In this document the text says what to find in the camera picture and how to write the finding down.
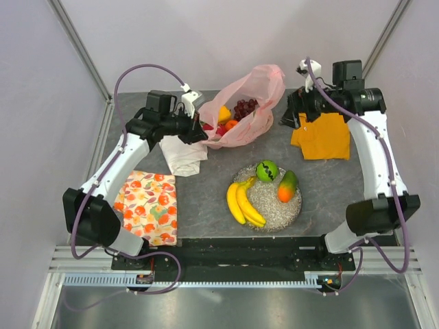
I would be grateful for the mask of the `fake mango fruit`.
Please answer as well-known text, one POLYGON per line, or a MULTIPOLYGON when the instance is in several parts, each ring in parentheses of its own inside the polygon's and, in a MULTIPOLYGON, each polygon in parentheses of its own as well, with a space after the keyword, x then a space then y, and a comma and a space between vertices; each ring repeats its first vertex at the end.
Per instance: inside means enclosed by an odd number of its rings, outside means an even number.
POLYGON ((293 171, 286 171, 278 185, 278 199, 283 202, 289 202, 296 194, 298 187, 298 177, 293 171))

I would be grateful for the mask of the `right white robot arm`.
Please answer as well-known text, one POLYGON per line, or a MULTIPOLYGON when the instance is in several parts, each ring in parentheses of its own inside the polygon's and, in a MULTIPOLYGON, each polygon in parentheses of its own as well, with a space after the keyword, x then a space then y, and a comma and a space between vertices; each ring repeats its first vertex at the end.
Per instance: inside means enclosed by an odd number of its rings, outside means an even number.
POLYGON ((419 209, 420 198, 408 192, 394 160, 387 132, 386 104, 378 88, 367 88, 361 60, 333 63, 330 85, 321 80, 321 66, 306 59, 297 72, 304 86, 289 94, 281 124, 293 128, 292 144, 306 160, 349 158, 354 142, 364 181, 364 200, 347 206, 345 220, 323 236, 314 252, 324 270, 360 241, 397 228, 419 209))

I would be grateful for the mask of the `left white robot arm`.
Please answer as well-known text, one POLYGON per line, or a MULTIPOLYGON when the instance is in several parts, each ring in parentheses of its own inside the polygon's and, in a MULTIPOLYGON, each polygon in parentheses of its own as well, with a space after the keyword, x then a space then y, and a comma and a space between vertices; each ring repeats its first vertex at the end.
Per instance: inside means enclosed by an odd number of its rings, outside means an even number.
POLYGON ((76 238, 126 256, 135 269, 150 263, 147 241, 126 230, 112 205, 128 176, 165 136, 183 143, 205 141, 198 109, 202 93, 189 90, 181 97, 153 90, 146 104, 123 128, 123 133, 105 162, 79 189, 68 188, 62 196, 71 247, 76 238))

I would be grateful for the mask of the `fake green fruit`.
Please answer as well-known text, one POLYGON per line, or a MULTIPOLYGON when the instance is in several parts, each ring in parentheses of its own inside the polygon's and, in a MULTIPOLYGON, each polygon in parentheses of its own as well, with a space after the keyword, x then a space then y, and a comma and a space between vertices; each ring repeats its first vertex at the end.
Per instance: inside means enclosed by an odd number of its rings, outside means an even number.
POLYGON ((255 172, 262 182, 273 182, 279 174, 277 165, 271 160, 261 161, 257 165, 255 172))

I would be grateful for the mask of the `speckled glass plate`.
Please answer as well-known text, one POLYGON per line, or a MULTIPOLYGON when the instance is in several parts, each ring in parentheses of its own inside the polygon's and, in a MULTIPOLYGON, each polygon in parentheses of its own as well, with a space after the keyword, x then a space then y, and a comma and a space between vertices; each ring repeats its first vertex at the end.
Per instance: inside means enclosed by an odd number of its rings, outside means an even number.
MULTIPOLYGON (((258 164, 253 164, 240 169, 234 176, 234 182, 244 182, 251 176, 256 176, 255 169, 258 164)), ((262 182, 259 178, 254 186, 248 189, 247 195, 250 203, 259 211, 266 220, 263 228, 258 228, 250 223, 248 226, 260 232, 278 232, 290 226, 297 220, 301 210, 303 197, 298 185, 295 196, 287 203, 283 203, 278 199, 278 185, 282 180, 286 170, 279 168, 279 174, 273 182, 262 182)))

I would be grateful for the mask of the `yellow fake banana bunch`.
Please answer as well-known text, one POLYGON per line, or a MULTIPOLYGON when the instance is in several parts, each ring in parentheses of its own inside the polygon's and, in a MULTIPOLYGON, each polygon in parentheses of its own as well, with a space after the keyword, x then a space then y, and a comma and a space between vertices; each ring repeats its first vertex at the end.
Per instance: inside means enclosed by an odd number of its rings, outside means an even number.
POLYGON ((229 211, 235 220, 245 225, 250 223, 258 228, 263 228, 266 220, 248 199, 248 189, 253 187, 257 181, 256 176, 251 176, 244 182, 232 183, 226 192, 226 201, 229 211))

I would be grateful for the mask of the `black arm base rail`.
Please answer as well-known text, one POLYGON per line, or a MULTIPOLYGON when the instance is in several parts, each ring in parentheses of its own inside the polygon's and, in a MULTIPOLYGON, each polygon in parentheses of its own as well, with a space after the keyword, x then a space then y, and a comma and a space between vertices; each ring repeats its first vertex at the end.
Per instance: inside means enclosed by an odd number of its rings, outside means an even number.
POLYGON ((175 246, 142 249, 142 254, 169 252, 183 269, 190 266, 255 265, 284 267, 292 271, 353 271, 353 257, 344 252, 331 254, 319 236, 183 238, 175 246))

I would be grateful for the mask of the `pink plastic bag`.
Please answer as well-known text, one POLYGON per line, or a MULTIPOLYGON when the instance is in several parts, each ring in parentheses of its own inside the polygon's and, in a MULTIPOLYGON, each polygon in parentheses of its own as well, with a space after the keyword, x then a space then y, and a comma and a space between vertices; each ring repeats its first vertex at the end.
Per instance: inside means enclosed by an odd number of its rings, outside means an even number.
POLYGON ((239 147, 254 141, 266 133, 273 124, 272 110, 285 92, 284 73, 275 64, 254 67, 249 74, 223 88, 213 100, 199 109, 200 121, 213 129, 206 132, 208 139, 202 144, 212 149, 239 147), (224 135, 217 133, 218 118, 222 106, 235 111, 238 101, 256 101, 255 109, 245 114, 224 135))

